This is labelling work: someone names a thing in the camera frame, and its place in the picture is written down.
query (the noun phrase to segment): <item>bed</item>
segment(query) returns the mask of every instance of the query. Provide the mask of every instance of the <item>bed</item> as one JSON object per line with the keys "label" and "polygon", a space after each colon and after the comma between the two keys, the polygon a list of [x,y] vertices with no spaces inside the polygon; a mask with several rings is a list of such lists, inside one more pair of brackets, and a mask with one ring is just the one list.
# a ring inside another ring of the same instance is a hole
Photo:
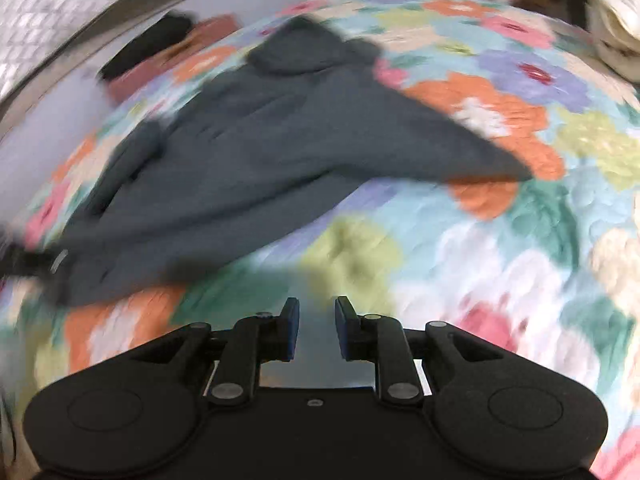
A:
{"label": "bed", "polygon": [[360,314],[407,328],[446,320],[585,384],[609,414],[592,471],[640,478],[640,101],[595,58],[588,35],[563,22],[482,0],[310,0],[283,10],[125,102],[34,198],[26,240],[55,239],[141,120],[170,117],[296,14],[380,44],[380,82],[514,153],[535,179],[372,180],[205,282],[114,304],[53,310],[34,283],[5,282],[0,372],[15,420],[60,377],[189,322],[228,328],[277,312],[287,296],[303,311],[296,359],[263,367],[261,383],[370,384],[370,365],[347,364],[337,349],[332,297],[347,295]]}

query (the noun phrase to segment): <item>black cloth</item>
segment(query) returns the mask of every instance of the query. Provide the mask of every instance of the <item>black cloth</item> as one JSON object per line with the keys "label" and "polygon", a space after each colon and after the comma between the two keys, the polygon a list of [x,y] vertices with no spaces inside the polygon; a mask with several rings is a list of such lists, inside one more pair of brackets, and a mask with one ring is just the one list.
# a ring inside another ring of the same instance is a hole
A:
{"label": "black cloth", "polygon": [[110,62],[100,69],[100,78],[107,82],[112,81],[145,59],[180,43],[190,33],[193,25],[193,19],[188,14],[169,11],[113,56]]}
{"label": "black cloth", "polygon": [[294,18],[170,126],[140,124],[59,240],[50,297],[193,282],[313,221],[372,177],[530,178],[439,112],[378,83],[377,47]]}

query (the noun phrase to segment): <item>white wall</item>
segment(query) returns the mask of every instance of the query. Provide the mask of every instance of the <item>white wall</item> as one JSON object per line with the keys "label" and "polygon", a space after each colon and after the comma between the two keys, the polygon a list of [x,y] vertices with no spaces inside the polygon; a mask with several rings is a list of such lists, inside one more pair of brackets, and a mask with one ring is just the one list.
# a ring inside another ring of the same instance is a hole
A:
{"label": "white wall", "polygon": [[[187,0],[178,10],[200,18],[234,12],[243,25],[303,0]],[[123,34],[69,73],[0,143],[0,222],[15,219],[56,167],[97,128],[112,107],[95,73],[128,41],[164,14]]]}

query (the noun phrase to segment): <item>screw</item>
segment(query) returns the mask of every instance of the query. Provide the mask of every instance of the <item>screw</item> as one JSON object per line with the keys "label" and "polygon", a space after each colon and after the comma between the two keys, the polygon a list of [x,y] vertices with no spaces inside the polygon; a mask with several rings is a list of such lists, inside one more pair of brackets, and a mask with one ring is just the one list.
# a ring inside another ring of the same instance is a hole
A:
{"label": "screw", "polygon": [[395,383],[389,386],[389,395],[394,399],[413,399],[420,390],[410,383]]}
{"label": "screw", "polygon": [[211,395],[217,399],[237,399],[242,395],[244,389],[240,384],[235,383],[222,383],[211,389]]}

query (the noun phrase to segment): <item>pink flower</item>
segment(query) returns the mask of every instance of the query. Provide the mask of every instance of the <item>pink flower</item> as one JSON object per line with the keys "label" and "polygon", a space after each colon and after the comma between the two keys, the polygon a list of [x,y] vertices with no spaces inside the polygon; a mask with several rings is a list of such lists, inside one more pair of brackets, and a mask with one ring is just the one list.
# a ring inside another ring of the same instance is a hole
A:
{"label": "pink flower", "polygon": [[400,89],[406,80],[407,72],[401,68],[392,68],[386,59],[378,58],[373,66],[373,75],[383,85]]}
{"label": "pink flower", "polygon": [[306,2],[287,7],[281,12],[281,14],[305,14],[306,12],[313,12],[314,10],[319,9],[325,4],[325,0],[307,0]]}
{"label": "pink flower", "polygon": [[42,237],[56,223],[68,188],[67,181],[54,187],[42,207],[29,219],[24,229],[24,243],[28,248],[37,246]]}
{"label": "pink flower", "polygon": [[591,472],[600,480],[640,478],[640,426],[626,430],[611,450],[599,452]]}
{"label": "pink flower", "polygon": [[[455,322],[455,325],[489,343],[509,352],[515,352],[518,350],[518,340],[524,332],[525,323],[518,326],[514,332],[511,331],[512,322],[504,308],[507,302],[507,294],[500,298],[497,308],[486,301],[478,301],[470,310],[466,311],[462,319]],[[468,304],[469,298],[465,298],[463,300],[464,310],[468,308]]]}
{"label": "pink flower", "polygon": [[532,27],[527,27],[523,23],[510,20],[499,15],[487,16],[480,24],[498,34],[519,41],[533,48],[550,48],[551,36]]}

